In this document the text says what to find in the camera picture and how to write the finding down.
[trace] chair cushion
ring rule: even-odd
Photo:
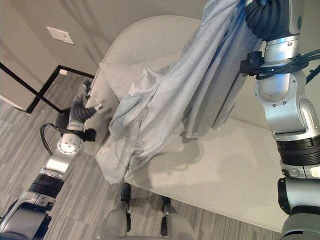
[[[177,62],[180,59],[180,54],[180,52],[177,52],[137,64],[102,62],[100,63],[100,74],[104,75],[104,80],[109,83],[115,96],[121,101],[128,94],[132,83],[141,75],[143,69],[159,70],[172,62]]]

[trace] black clamp bracket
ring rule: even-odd
[[[260,75],[268,75],[272,76],[274,74],[288,74],[293,73],[299,70],[304,69],[309,65],[309,62],[303,61],[302,63],[299,62],[300,55],[297,55],[292,59],[293,64],[289,66],[261,66],[265,63],[264,58],[262,57],[262,51],[253,51],[247,55],[247,59],[241,61],[240,64],[240,73],[243,76],[257,76],[257,80],[260,80]]]

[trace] wall outlet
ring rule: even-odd
[[[68,43],[68,44],[74,44],[74,41],[72,41],[68,32],[62,31],[59,29],[55,29],[55,28],[52,28],[49,26],[47,26],[46,28],[48,29],[48,31],[50,32],[50,34],[52,35],[52,37],[54,39],[61,40],[61,41]]]

